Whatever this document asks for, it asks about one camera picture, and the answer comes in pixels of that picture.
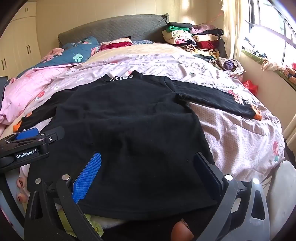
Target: cream curtain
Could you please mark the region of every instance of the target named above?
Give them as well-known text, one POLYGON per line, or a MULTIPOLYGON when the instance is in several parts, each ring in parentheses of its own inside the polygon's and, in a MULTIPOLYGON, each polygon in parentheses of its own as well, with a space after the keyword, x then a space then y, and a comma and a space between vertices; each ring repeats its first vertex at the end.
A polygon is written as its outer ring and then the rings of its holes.
POLYGON ((296 155, 296 115, 284 130, 283 136, 286 139, 287 146, 296 155))
POLYGON ((246 0, 223 0, 225 50, 229 58, 239 59, 244 33, 242 32, 243 3, 246 0))

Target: white wardrobe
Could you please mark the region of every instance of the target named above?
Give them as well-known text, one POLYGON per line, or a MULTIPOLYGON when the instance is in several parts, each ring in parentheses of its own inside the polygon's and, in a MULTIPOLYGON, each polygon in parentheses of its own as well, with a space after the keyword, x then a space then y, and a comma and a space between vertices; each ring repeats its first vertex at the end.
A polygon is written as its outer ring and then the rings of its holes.
POLYGON ((0 76, 16 77, 41 61, 36 34, 36 2, 17 12, 0 38, 0 76))

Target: headboard cover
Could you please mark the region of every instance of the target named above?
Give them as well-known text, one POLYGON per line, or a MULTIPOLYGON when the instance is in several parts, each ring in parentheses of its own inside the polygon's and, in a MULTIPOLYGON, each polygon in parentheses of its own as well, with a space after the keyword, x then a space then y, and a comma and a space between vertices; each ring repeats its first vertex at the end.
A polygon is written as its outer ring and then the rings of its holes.
POLYGON ((87 36, 94 36, 100 43, 131 36, 131 40, 150 39, 164 42, 162 30, 169 22, 169 15, 125 15, 101 19, 68 30, 58 35, 59 45, 75 43, 87 36))

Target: shirt sleeve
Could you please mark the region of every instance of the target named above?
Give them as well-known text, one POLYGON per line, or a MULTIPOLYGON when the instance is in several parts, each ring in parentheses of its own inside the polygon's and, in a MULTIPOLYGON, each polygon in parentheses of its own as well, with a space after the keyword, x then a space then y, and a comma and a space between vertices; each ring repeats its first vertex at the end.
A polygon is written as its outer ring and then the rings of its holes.
POLYGON ((185 101, 206 105, 247 118, 257 118, 255 107, 249 101, 224 91, 194 83, 165 78, 166 85, 185 101))

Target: monstera leaf print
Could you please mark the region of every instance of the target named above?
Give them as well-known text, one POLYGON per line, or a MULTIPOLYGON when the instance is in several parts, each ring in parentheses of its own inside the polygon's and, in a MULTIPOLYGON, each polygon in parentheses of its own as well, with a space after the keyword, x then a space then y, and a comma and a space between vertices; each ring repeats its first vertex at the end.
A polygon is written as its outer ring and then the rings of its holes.
POLYGON ((83 56, 81 55, 81 54, 74 54, 74 57, 73 57, 73 59, 74 59, 74 61, 75 62, 81 62, 82 61, 82 59, 83 59, 83 56))

